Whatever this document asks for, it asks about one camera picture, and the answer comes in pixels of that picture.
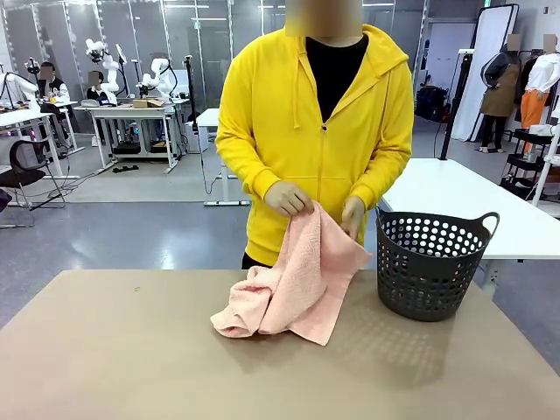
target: cuff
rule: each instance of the cuff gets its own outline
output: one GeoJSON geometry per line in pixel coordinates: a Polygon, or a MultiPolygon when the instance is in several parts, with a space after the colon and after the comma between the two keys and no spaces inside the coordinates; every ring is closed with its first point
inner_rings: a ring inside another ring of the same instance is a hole
{"type": "Polygon", "coordinates": [[[359,197],[366,205],[366,210],[369,210],[373,204],[377,204],[374,192],[368,186],[357,185],[352,189],[350,195],[359,197]]]}
{"type": "Polygon", "coordinates": [[[252,190],[261,198],[261,200],[264,200],[264,196],[268,190],[279,180],[280,178],[277,177],[272,170],[265,169],[253,180],[252,190]]]}

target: basket handle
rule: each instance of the basket handle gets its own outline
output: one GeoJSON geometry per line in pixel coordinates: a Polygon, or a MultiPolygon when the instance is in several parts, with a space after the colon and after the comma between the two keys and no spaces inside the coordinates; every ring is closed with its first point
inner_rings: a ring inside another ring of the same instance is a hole
{"type": "Polygon", "coordinates": [[[381,207],[375,206],[375,213],[377,214],[377,219],[380,219],[387,212],[383,211],[381,207]]]}
{"type": "Polygon", "coordinates": [[[496,226],[493,229],[493,232],[490,234],[490,239],[492,239],[494,238],[494,234],[496,233],[496,230],[498,230],[498,226],[500,225],[500,215],[497,214],[496,212],[490,212],[482,217],[479,217],[478,219],[476,219],[476,221],[478,221],[482,226],[484,226],[484,221],[489,217],[494,217],[496,219],[496,226]]]}

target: brown coat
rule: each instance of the brown coat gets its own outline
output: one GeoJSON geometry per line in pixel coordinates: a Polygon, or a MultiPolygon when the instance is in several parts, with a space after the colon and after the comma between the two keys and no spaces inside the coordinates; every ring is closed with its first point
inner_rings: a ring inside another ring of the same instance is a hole
{"type": "Polygon", "coordinates": [[[521,66],[510,64],[498,79],[500,87],[489,88],[484,94],[480,112],[485,116],[511,116],[515,107],[515,89],[521,66]]]}

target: yellow hoodie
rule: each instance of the yellow hoodie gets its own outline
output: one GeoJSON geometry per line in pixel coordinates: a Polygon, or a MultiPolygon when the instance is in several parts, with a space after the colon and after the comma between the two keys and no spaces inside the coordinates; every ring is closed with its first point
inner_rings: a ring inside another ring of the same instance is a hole
{"type": "MultiPolygon", "coordinates": [[[[407,56],[377,28],[352,85],[323,124],[305,38],[272,32],[232,62],[216,144],[252,195],[247,254],[274,265],[288,219],[263,201],[279,180],[297,184],[341,223],[346,199],[375,205],[411,154],[414,104],[407,56]]],[[[363,243],[363,229],[359,236],[363,243]]]]}

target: orange pants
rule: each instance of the orange pants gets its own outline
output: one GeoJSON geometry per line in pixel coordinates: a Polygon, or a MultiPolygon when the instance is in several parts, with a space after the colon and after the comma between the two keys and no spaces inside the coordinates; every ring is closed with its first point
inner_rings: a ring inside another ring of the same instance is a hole
{"type": "Polygon", "coordinates": [[[524,129],[530,128],[531,125],[541,123],[544,104],[549,94],[544,94],[540,100],[538,95],[538,90],[530,90],[523,95],[523,99],[521,100],[521,127],[524,129]]]}

